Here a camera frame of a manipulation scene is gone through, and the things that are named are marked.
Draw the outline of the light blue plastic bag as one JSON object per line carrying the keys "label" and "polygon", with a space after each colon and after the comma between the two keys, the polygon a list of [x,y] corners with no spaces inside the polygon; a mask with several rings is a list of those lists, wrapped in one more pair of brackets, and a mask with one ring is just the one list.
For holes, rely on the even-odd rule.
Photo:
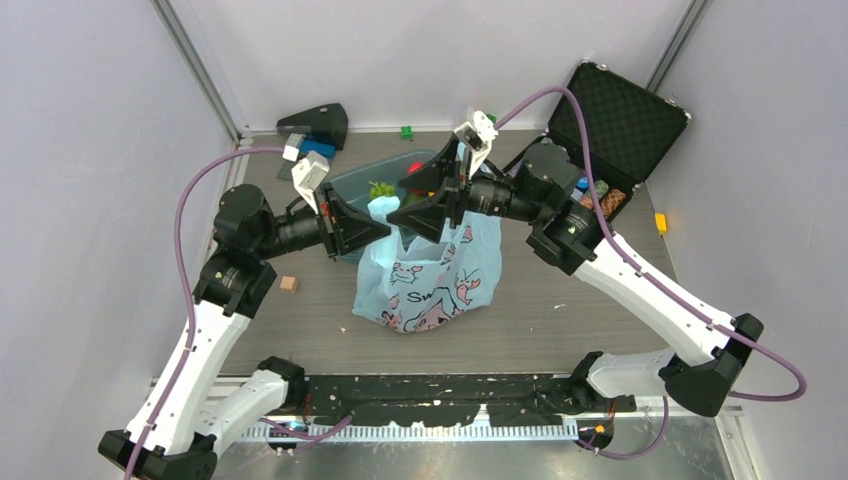
{"label": "light blue plastic bag", "polygon": [[402,229],[363,250],[352,313],[398,333],[440,327],[492,303],[501,279],[501,220],[467,213],[431,242]]}

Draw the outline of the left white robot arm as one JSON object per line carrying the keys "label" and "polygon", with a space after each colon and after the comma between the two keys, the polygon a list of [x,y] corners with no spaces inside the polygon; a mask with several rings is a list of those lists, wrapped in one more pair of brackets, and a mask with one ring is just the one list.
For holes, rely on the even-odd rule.
{"label": "left white robot arm", "polygon": [[123,429],[107,431],[99,454],[138,479],[209,479],[222,454],[261,417],[298,412],[307,398],[302,367],[271,356],[214,406],[207,396],[277,274],[270,259],[312,246],[345,255],[390,228],[348,204],[329,183],[316,205],[293,201],[275,215],[259,187],[226,191],[214,219],[217,248],[188,300],[188,318],[163,375]]}

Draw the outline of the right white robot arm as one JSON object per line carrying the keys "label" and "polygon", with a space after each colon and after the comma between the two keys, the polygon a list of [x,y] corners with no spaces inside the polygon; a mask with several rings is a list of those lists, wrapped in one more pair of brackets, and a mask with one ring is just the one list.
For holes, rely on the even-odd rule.
{"label": "right white robot arm", "polygon": [[593,212],[586,215],[586,227],[574,231],[582,207],[571,194],[581,173],[564,148],[548,141],[528,146],[516,174],[508,177],[494,170],[466,176],[459,146],[459,139],[451,139],[401,179],[400,186],[421,200],[393,212],[392,224],[433,240],[468,213],[527,223],[527,242],[538,258],[616,300],[666,343],[644,354],[588,353],[567,379],[568,411],[596,410],[621,396],[667,396],[694,414],[717,415],[762,323],[701,302],[644,261],[622,236],[604,239],[605,220]]}

